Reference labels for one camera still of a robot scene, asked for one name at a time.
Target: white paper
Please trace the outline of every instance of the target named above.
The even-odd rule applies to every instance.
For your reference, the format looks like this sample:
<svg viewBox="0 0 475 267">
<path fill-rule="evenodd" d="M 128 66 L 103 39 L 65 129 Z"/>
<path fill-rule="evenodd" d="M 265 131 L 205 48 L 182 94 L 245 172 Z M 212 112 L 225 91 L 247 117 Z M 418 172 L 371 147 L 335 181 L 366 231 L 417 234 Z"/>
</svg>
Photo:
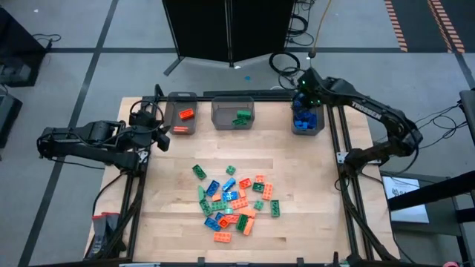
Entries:
<svg viewBox="0 0 475 267">
<path fill-rule="evenodd" d="M 419 189 L 419 181 L 416 179 L 383 176 L 383 183 L 388 199 Z M 428 212 L 424 204 L 391 211 L 391 217 L 393 222 L 429 223 Z"/>
</svg>

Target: wooden table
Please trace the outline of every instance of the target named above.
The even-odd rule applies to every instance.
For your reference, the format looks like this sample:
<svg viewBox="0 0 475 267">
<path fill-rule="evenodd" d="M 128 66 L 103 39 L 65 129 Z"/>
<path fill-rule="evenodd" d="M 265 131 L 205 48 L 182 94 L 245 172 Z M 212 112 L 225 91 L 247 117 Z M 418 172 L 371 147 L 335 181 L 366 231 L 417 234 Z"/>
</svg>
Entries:
<svg viewBox="0 0 475 267">
<path fill-rule="evenodd" d="M 128 120 L 129 108 L 137 100 L 140 99 L 122 100 L 118 120 Z M 160 107 L 165 110 L 165 103 Z M 346 108 L 345 113 L 353 147 L 370 147 L 366 117 L 352 108 Z M 295 263 L 297 257 L 303 257 L 306 263 L 329 263 L 334 251 L 341 258 L 348 256 L 344 207 L 341 193 L 333 186 L 338 174 L 326 111 L 325 117 L 326 127 L 317 136 L 296 136 L 290 130 L 289 102 L 256 102 L 251 130 L 216 131 L 211 121 L 211 102 L 199 102 L 194 135 L 169 134 L 168 152 L 153 147 L 134 261 L 196 262 L 198 257 L 205 257 L 207 263 Z M 344 151 L 338 120 L 337 128 Z M 191 171 L 196 164 L 208 175 L 203 181 Z M 274 184 L 272 198 L 280 201 L 281 216 L 271 218 L 269 202 L 265 201 L 249 236 L 236 232 L 235 225 L 231 225 L 225 230 L 232 232 L 231 243 L 216 243 L 214 232 L 203 224 L 197 186 L 206 190 L 213 179 L 221 185 L 225 183 L 229 179 L 225 173 L 228 165 L 236 167 L 233 177 L 237 181 L 265 175 L 266 181 Z M 376 166 L 367 166 L 364 172 L 380 178 Z M 115 167 L 106 168 L 102 187 L 117 174 Z M 120 211 L 125 181 L 121 179 L 104 192 L 96 214 Z M 368 225 L 387 250 L 398 257 L 381 184 L 364 177 L 359 181 Z M 250 208 L 261 200 L 251 188 L 246 193 Z M 129 228 L 123 238 L 126 244 Z M 359 254 L 364 257 L 356 223 L 355 230 Z"/>
</svg>

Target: plastic container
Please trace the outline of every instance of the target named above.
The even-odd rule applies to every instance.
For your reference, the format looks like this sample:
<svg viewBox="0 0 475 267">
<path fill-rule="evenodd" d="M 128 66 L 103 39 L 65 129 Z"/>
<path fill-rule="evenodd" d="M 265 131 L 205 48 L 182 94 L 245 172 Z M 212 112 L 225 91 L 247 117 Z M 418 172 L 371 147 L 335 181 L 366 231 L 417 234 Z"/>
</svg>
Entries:
<svg viewBox="0 0 475 267">
<path fill-rule="evenodd" d="M 180 112 L 191 108 L 194 117 L 182 120 Z M 192 92 L 171 92 L 165 108 L 165 125 L 170 125 L 171 134 L 192 135 L 196 130 L 197 95 Z"/>
<path fill-rule="evenodd" d="M 251 111 L 245 125 L 233 125 L 238 111 Z M 217 96 L 212 101 L 211 120 L 216 130 L 249 130 L 254 122 L 254 99 L 251 96 Z"/>
<path fill-rule="evenodd" d="M 297 135 L 315 136 L 325 128 L 324 106 L 314 107 L 309 110 L 310 113 L 317 115 L 317 127 L 314 129 L 298 129 L 295 127 L 295 112 L 292 111 L 292 132 Z"/>
</svg>

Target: green lego brick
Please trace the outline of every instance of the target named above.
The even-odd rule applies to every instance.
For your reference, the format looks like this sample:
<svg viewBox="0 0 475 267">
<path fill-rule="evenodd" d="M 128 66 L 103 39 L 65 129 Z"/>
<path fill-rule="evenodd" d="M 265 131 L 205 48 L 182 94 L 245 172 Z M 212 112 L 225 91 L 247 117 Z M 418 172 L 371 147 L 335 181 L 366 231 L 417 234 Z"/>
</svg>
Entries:
<svg viewBox="0 0 475 267">
<path fill-rule="evenodd" d="M 196 174 L 196 176 L 198 176 L 198 178 L 200 178 L 200 179 L 205 179 L 206 178 L 205 172 L 203 171 L 203 169 L 198 164 L 196 164 L 192 169 L 193 169 L 194 174 Z"/>
<path fill-rule="evenodd" d="M 246 119 L 235 119 L 232 121 L 233 125 L 247 125 Z"/>
<path fill-rule="evenodd" d="M 198 201 L 204 200 L 206 198 L 205 189 L 199 185 L 198 186 Z"/>
<path fill-rule="evenodd" d="M 211 210 L 211 207 L 209 206 L 206 200 L 201 200 L 200 206 L 201 206 L 201 209 L 203 209 L 203 213 L 205 214 L 205 216 L 209 216 L 213 214 L 213 211 Z"/>
<path fill-rule="evenodd" d="M 264 207 L 264 202 L 258 200 L 254 204 L 254 208 L 260 211 Z"/>
<path fill-rule="evenodd" d="M 279 208 L 278 200 L 270 201 L 270 212 L 272 217 L 279 217 L 281 215 L 281 208 Z"/>
<path fill-rule="evenodd" d="M 237 111 L 238 119 L 251 119 L 251 111 Z"/>
<path fill-rule="evenodd" d="M 264 184 L 262 182 L 255 182 L 252 184 L 252 190 L 256 192 L 264 192 Z"/>
<path fill-rule="evenodd" d="M 244 214 L 241 214 L 236 223 L 236 230 L 244 231 L 244 229 L 246 228 L 246 224 L 247 224 L 247 216 Z"/>
<path fill-rule="evenodd" d="M 227 209 L 227 208 L 228 208 L 228 203 L 224 201 L 217 201 L 217 202 L 211 203 L 211 209 L 213 211 L 219 211 L 219 210 Z"/>
<path fill-rule="evenodd" d="M 229 175 L 233 175 L 236 172 L 236 168 L 232 167 L 231 165 L 226 168 L 226 173 Z"/>
</svg>

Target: floor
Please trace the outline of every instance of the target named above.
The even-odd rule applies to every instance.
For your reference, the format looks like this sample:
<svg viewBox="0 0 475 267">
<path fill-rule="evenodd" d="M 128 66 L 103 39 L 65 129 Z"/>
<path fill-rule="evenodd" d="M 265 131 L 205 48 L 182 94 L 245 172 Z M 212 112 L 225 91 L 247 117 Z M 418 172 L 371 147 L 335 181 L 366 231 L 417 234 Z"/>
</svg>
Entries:
<svg viewBox="0 0 475 267">
<path fill-rule="evenodd" d="M 64 165 L 55 184 L 50 177 L 58 170 L 53 169 L 52 162 L 38 159 L 34 145 L 45 127 L 115 120 L 121 98 L 151 95 L 157 83 L 165 94 L 176 90 L 202 93 L 267 89 L 278 84 L 277 74 L 268 65 L 268 56 L 239 62 L 240 69 L 185 59 L 170 76 L 164 76 L 163 71 L 176 59 L 173 53 L 131 50 L 131 53 L 99 53 L 103 47 L 173 47 L 162 2 L 158 0 L 0 0 L 0 4 L 30 33 L 61 34 L 62 40 L 53 45 L 56 48 L 90 48 L 48 54 L 34 87 L 11 90 L 24 105 L 7 147 L 1 152 L 0 266 L 82 259 L 91 226 L 91 206 L 99 191 L 102 172 Z M 317 1 L 312 9 L 310 34 L 316 31 L 325 4 Z M 318 46 L 399 48 L 383 0 L 333 0 Z M 459 91 L 475 86 L 469 84 L 473 81 L 471 73 L 464 75 L 460 67 L 461 62 L 466 62 L 475 70 L 475 54 L 466 53 L 457 58 L 449 53 L 351 51 L 319 53 L 312 65 L 322 76 L 343 77 L 360 92 L 403 110 L 411 119 L 454 105 Z M 303 67 L 308 67 L 305 53 L 295 55 Z M 276 58 L 276 62 L 281 67 L 291 64 L 285 58 Z M 73 112 L 75 106 L 80 113 Z M 449 114 L 458 123 L 463 122 L 460 110 Z M 371 119 L 370 130 L 374 140 L 384 136 L 383 127 Z M 425 138 L 422 144 L 426 145 L 438 139 L 443 131 L 427 126 L 422 133 Z M 474 155 L 475 146 L 468 129 L 462 128 L 452 138 L 422 150 L 408 172 L 455 176 L 473 169 Z M 392 158 L 383 169 L 398 171 L 409 160 Z M 55 186 L 53 194 L 44 198 L 45 190 Z M 32 242 L 35 238 L 30 237 L 27 245 L 27 251 L 32 254 L 29 258 L 26 253 L 21 259 L 39 206 L 45 205 L 47 201 L 42 203 L 42 200 L 48 198 L 49 209 L 44 214 L 37 241 Z M 459 198 L 463 208 L 470 207 L 467 198 Z M 39 229 L 38 223 L 37 220 L 33 228 Z M 471 250 L 475 255 L 475 225 L 466 224 L 465 228 L 472 236 Z M 409 233 L 398 233 L 396 238 L 418 263 L 460 260 L 454 238 Z"/>
</svg>

